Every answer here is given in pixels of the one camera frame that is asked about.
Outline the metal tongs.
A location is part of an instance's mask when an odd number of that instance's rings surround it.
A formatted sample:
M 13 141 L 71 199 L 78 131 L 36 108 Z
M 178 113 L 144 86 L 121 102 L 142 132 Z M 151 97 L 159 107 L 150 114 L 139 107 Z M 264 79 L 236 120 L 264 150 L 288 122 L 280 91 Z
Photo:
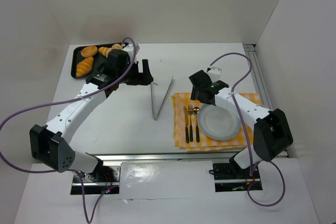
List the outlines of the metal tongs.
M 152 119 L 156 121 L 173 85 L 174 77 L 155 79 L 158 85 L 150 84 Z

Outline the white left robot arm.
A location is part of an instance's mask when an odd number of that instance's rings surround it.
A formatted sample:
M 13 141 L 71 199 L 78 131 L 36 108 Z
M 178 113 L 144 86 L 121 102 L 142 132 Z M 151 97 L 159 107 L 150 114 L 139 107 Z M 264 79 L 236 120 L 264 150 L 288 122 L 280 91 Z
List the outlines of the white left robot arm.
M 103 160 L 89 153 L 74 151 L 69 143 L 84 120 L 102 104 L 120 84 L 147 86 L 153 81 L 148 60 L 139 71 L 136 55 L 140 47 L 127 45 L 113 49 L 105 62 L 88 75 L 85 84 L 72 101 L 44 126 L 34 125 L 29 131 L 32 157 L 53 170 L 63 173 L 79 171 L 94 182 L 113 174 Z

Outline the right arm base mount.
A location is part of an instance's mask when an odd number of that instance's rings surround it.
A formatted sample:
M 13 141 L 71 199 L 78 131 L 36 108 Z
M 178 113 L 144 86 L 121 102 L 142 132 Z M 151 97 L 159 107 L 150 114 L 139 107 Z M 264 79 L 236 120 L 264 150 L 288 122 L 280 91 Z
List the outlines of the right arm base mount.
M 228 163 L 213 163 L 213 168 L 208 171 L 214 178 L 215 191 L 246 191 L 251 185 L 251 190 L 262 190 L 262 183 L 258 168 L 250 176 L 249 168 L 233 172 Z

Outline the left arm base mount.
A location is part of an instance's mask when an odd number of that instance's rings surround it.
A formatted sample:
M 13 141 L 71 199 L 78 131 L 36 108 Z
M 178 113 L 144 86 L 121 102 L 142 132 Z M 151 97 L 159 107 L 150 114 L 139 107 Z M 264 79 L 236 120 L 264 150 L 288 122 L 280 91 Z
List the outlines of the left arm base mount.
M 102 192 L 107 195 L 119 194 L 121 163 L 109 162 L 107 163 L 107 167 L 108 169 L 102 173 L 99 179 L 96 179 L 84 172 L 79 172 L 79 175 L 74 173 L 70 194 L 82 194 L 80 182 L 81 179 L 86 195 L 99 195 Z

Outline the striped croissant bread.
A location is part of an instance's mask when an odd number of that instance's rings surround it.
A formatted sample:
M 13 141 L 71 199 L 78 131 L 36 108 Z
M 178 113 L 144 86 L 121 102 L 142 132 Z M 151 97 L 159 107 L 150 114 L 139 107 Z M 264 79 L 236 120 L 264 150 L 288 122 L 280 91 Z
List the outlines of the striped croissant bread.
M 76 77 L 81 78 L 87 75 L 92 70 L 93 62 L 93 56 L 85 58 L 79 62 L 76 67 Z

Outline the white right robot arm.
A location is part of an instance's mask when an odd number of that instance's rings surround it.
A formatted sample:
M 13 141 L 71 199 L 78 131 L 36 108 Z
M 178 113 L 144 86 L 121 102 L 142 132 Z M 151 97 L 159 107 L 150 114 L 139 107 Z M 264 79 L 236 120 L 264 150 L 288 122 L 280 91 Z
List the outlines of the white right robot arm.
M 293 137 L 285 113 L 271 110 L 253 103 L 240 94 L 235 94 L 228 84 L 212 81 L 203 70 L 189 77 L 192 84 L 191 100 L 199 101 L 204 107 L 221 108 L 237 117 L 243 127 L 253 131 L 253 143 L 229 159 L 233 174 L 253 168 L 259 162 L 271 162 L 282 151 L 293 144 Z

